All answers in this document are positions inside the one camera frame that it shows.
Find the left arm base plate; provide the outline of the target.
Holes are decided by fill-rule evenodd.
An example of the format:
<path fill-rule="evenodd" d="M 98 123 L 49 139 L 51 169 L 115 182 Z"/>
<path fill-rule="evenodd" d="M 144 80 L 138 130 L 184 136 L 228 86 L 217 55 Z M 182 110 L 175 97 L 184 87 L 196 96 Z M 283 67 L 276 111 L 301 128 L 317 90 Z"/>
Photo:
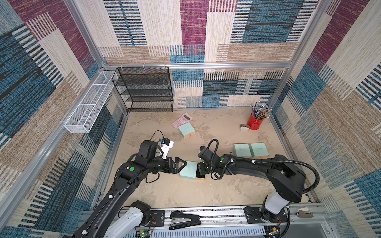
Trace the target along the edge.
<path fill-rule="evenodd" d="M 136 207 L 131 207 L 118 221 L 127 227 L 148 228 L 164 226 L 164 210 L 153 210 L 143 212 Z"/>

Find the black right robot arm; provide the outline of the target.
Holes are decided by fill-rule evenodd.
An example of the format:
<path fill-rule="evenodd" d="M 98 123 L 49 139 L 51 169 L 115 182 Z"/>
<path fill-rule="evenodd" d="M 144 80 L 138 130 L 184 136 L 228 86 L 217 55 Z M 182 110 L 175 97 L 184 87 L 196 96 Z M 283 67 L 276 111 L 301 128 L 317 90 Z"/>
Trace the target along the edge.
<path fill-rule="evenodd" d="M 217 155 L 219 141 L 214 150 L 210 146 L 201 146 L 198 157 L 198 171 L 201 175 L 210 174 L 213 180 L 221 180 L 225 175 L 246 175 L 271 182 L 274 192 L 267 195 L 258 211 L 263 222 L 271 223 L 281 213 L 284 207 L 291 203 L 301 202 L 302 195 L 314 190 L 320 182 L 320 176 L 313 166 L 288 160 L 285 156 L 276 154 L 273 158 L 248 159 L 232 154 Z"/>

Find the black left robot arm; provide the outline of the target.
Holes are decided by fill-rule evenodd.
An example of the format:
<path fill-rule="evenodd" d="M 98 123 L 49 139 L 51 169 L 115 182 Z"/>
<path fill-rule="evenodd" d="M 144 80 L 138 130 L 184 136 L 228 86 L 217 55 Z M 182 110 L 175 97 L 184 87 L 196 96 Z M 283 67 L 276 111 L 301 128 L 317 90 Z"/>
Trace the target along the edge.
<path fill-rule="evenodd" d="M 113 184 L 90 217 L 69 238 L 102 238 L 118 215 L 125 201 L 133 194 L 149 173 L 177 174 L 186 162 L 168 157 L 174 142 L 168 138 L 145 140 L 139 151 L 133 154 L 117 170 Z"/>

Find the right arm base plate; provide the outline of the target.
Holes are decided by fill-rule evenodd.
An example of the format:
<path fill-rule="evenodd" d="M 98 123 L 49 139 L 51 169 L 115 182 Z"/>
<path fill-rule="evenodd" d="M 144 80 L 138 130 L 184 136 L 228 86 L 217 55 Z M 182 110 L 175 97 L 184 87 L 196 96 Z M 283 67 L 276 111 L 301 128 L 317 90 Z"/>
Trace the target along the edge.
<path fill-rule="evenodd" d="M 281 211 L 274 215 L 262 207 L 246 206 L 244 214 L 249 224 L 259 223 L 287 223 L 289 220 L 287 210 L 282 208 Z"/>

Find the mint drawer jewelry box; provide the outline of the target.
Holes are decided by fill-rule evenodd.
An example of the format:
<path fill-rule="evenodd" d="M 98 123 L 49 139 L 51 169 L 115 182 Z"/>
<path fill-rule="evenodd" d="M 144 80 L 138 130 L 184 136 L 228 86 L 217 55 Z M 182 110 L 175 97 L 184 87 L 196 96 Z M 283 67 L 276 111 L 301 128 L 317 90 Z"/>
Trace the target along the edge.
<path fill-rule="evenodd" d="M 249 146 L 253 158 L 264 159 L 269 156 L 269 152 L 264 143 L 251 143 Z"/>

